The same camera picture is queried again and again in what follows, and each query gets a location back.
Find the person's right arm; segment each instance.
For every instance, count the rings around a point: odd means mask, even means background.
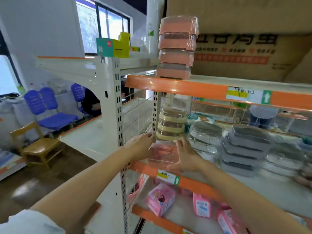
[[[207,178],[247,223],[252,234],[311,234],[297,220],[263,196],[231,177],[213,163],[202,159],[189,142],[176,140],[180,160],[168,170],[199,172]]]

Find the person's left arm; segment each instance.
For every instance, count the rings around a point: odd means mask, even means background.
[[[154,142],[151,134],[133,138],[107,159],[66,181],[30,209],[45,214],[66,231],[70,230],[130,161],[150,156],[149,148]]]

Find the pink wet wipes pack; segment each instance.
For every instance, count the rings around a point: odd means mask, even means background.
[[[218,214],[218,222],[225,234],[248,234],[247,228],[232,209]]]
[[[147,195],[147,206],[158,217],[161,217],[173,204],[175,191],[169,186],[161,183]]]
[[[193,193],[194,212],[197,216],[211,218],[211,200]]]

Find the floor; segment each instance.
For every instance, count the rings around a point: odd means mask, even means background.
[[[42,166],[25,167],[0,182],[0,223],[6,222],[9,216],[30,208],[59,185],[95,163],[64,143],[60,143],[59,147],[63,151],[51,160],[50,169]],[[83,234],[83,227],[95,209],[96,207],[91,207],[70,233]]]

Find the white cylindrical roll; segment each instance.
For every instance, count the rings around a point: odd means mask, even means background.
[[[163,5],[164,0],[147,0],[146,48],[150,57],[158,57],[159,27]]]

